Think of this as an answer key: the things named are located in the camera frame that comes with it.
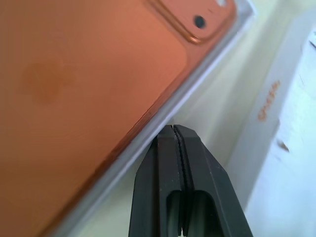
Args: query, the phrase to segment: orange silicone case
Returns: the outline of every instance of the orange silicone case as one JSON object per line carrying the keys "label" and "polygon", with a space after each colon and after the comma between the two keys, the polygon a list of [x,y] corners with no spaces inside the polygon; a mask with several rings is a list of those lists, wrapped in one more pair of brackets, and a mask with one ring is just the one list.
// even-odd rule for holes
{"label": "orange silicone case", "polygon": [[234,7],[196,45],[162,2],[1,1],[1,236],[58,225],[222,38]]}

